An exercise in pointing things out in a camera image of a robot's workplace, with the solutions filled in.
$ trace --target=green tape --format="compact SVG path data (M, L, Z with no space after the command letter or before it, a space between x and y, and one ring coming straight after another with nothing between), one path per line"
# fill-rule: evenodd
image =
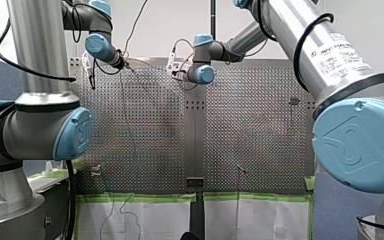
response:
M68 171L66 169L56 170L48 173L46 178L62 178L62 177L68 177Z
M312 195L308 195L309 206L308 206L308 240L313 240L313 211L314 211L314 198Z
M236 201L238 199L237 193L204 193L204 201ZM262 200L273 202L294 202L304 203L309 202L308 196L305 195L277 195L277 194L262 194L262 193L239 193L239 199L247 200Z
M132 193L104 193L78 195L79 203L110 203L110 202L129 202L129 203L184 203L194 202L195 194L174 194L174 195L146 195Z
M307 191L313 191L314 186L316 185L316 177L308 176L308 177L304 177L304 179L305 179L305 186L307 187Z

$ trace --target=label sticker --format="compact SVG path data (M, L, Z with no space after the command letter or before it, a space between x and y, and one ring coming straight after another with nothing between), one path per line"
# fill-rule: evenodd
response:
M372 69L355 51L342 34L331 34L333 42L319 47L311 54L311 61L322 75L336 84L353 71Z

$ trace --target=pegboard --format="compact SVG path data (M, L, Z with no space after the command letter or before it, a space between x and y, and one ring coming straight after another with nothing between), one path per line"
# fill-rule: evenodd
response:
M165 71L132 64L135 73L96 70L96 90L83 73L81 99L92 112L93 134L80 192L185 191L183 92ZM101 176L92 177L98 165Z
M304 176L313 171L312 154L306 157L311 110L289 62L219 65L206 98L206 191L305 191Z
M163 69L167 59L147 62ZM94 130L79 174L80 192L185 192L191 166L202 169L206 191L304 191L303 178L313 168L307 154L311 110L289 61L214 64L215 82L196 90L204 93L196 100L205 103L200 109L205 117L197 118L204 127L194 136L204 146L194 149L201 153L195 154L201 166L190 163L185 118L191 95L164 71L131 64L136 75L97 71L96 90L82 73L80 95L93 114ZM290 104L291 98L298 98L298 105ZM92 177L90 169L98 165L102 174ZM248 174L238 178L237 166Z

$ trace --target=light blue joint cap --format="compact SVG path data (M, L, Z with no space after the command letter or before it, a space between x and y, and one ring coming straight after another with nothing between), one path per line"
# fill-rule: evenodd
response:
M249 0L233 0L233 4L235 4L238 8L245 8L248 5Z
M111 54L110 43L99 33L92 33L86 38L85 48L90 55L101 61L107 60Z
M205 44L212 43L213 36L211 34L198 34L195 36L195 40L193 41L193 45L195 47L202 46Z
M328 107L314 123L313 148L339 182L384 193L384 101L354 98Z
M201 85L212 83L215 77L214 68L210 65L200 66L195 71L195 81Z
M111 18L111 7L107 2L103 0L90 0L89 5L105 13L109 18Z
M67 118L54 144L54 160L73 160L89 146L92 122L89 110L79 107Z

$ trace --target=end effector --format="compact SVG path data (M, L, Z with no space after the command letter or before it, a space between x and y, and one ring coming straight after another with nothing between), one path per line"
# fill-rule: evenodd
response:
M201 85L214 81L215 70L211 61L241 62L248 51L267 40L258 23L252 22L228 42L214 41L208 34L200 34L194 40L193 64L186 71L176 72L178 79Z
M74 6L64 1L62 11L65 30L89 31L85 48L90 55L116 69L124 68L121 51L111 44L111 8L105 1L91 0L87 5Z

